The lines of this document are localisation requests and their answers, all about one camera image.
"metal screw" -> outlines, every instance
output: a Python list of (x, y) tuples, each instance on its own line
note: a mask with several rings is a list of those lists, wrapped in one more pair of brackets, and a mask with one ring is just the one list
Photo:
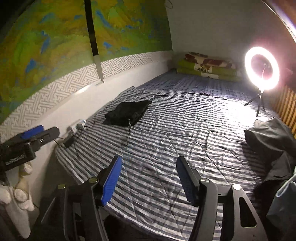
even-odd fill
[(209, 183), (210, 182), (210, 180), (207, 179), (207, 178), (202, 178), (201, 181), (204, 182), (204, 183)]
[(65, 184), (60, 184), (60, 185), (57, 186), (57, 188), (58, 188), (58, 189), (61, 189), (61, 190), (64, 189), (65, 187), (66, 187)]
[(233, 188), (235, 189), (235, 190), (240, 190), (241, 189), (241, 186), (240, 186), (240, 184), (233, 184)]
[(91, 177), (89, 179), (89, 183), (96, 183), (98, 181), (98, 179), (96, 177)]

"patterned wallpaper border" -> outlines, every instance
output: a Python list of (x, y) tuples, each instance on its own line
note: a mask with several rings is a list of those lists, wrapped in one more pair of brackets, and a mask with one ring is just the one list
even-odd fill
[[(169, 60), (172, 55), (172, 51), (149, 52), (104, 61), (101, 63), (104, 79), (144, 64)], [(95, 64), (90, 64), (48, 84), (24, 101), (1, 124), (1, 142), (26, 131), (56, 104), (99, 80)]]

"green and yellow mural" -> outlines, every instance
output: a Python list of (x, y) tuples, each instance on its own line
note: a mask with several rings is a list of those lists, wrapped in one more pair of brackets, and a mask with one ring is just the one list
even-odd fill
[[(92, 0), (101, 60), (172, 50), (164, 0)], [(84, 0), (36, 0), (0, 43), (0, 123), (45, 85), (93, 63)]]

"illuminated ring light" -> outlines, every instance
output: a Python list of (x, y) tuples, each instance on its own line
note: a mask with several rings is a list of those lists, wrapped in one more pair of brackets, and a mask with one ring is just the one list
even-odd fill
[[(272, 76), (268, 80), (264, 80), (261, 76), (257, 75), (252, 69), (251, 60), (257, 54), (263, 55), (271, 64)], [(246, 54), (244, 64), (246, 66), (246, 72), (248, 74), (248, 77), (250, 78), (252, 83), (259, 88), (261, 92), (263, 92), (264, 90), (270, 90), (274, 88), (279, 82), (279, 66), (273, 55), (266, 49), (262, 47), (251, 48)]]

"blue patterned bed sheet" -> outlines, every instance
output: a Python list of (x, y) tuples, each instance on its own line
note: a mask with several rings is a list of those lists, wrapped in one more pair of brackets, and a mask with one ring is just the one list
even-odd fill
[(215, 80), (191, 74), (178, 74), (170, 70), (138, 87), (146, 90), (174, 90), (222, 96), (236, 100), (249, 101), (258, 90), (249, 80), (240, 82)]

